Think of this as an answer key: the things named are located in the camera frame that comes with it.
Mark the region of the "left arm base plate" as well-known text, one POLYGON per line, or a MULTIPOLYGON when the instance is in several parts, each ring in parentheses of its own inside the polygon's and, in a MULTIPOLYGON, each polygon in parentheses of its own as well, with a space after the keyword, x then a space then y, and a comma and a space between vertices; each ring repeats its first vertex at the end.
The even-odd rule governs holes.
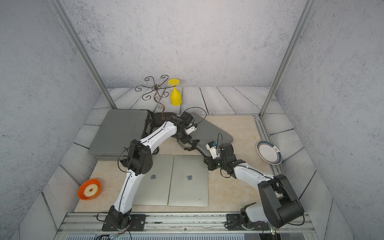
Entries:
POLYGON ((123 217, 114 217, 108 214, 105 223, 102 226, 103 232, 142 232, 145 227, 146 215, 127 215, 123 217))

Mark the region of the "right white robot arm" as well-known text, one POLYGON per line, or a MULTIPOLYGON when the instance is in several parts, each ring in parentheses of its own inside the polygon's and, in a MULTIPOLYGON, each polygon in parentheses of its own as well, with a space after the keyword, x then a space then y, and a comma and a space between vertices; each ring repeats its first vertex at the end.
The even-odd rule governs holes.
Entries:
POLYGON ((237 159, 231 144, 211 141, 206 144, 211 156, 205 159, 210 171, 219 169, 229 177, 243 181, 259 191, 261 203, 244 206, 239 214, 243 229, 252 230, 257 223, 269 223, 278 229, 302 217, 305 210, 285 175, 263 173, 237 159))

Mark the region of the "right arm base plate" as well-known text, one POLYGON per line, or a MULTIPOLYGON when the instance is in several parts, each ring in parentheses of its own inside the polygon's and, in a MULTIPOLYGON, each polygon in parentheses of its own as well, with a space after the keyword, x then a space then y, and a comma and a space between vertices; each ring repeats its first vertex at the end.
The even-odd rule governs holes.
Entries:
POLYGON ((244 214, 227 214, 224 227, 229 231, 267 231, 269 225, 266 222, 251 222, 244 214))

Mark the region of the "silver apple laptop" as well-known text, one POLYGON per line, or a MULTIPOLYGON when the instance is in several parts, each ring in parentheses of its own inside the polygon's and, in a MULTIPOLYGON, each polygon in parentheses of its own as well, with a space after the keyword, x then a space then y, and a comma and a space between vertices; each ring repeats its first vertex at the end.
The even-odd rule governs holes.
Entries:
POLYGON ((169 200, 173 165, 173 155, 153 155, 153 166, 141 180, 133 205, 166 206, 169 200))

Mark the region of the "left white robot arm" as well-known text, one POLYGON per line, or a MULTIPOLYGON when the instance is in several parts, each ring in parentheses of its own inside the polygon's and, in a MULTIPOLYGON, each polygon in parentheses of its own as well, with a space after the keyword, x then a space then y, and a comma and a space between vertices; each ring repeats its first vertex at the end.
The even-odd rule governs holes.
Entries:
POLYGON ((194 117, 190 113, 183 112, 179 117, 169 117, 147 137, 131 141, 130 146, 125 150, 128 154, 127 158, 121 161, 122 165, 127 168, 127 175, 116 202, 110 207, 105 218, 106 223, 114 223, 118 228, 121 228, 124 221, 129 219, 136 191, 144 175, 152 168, 152 154, 159 145, 172 137, 182 145, 191 145, 186 150, 193 151, 199 141, 192 141, 191 133, 197 127, 198 123, 194 117))

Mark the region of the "grey zippered laptop bag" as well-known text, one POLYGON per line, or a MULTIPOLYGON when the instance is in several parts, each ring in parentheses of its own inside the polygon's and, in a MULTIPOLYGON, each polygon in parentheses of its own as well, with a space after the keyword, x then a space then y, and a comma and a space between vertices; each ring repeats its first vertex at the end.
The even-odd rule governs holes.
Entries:
POLYGON ((111 110, 107 113, 90 148, 98 161, 117 161, 132 140, 151 132, 152 112, 148 110, 111 110))

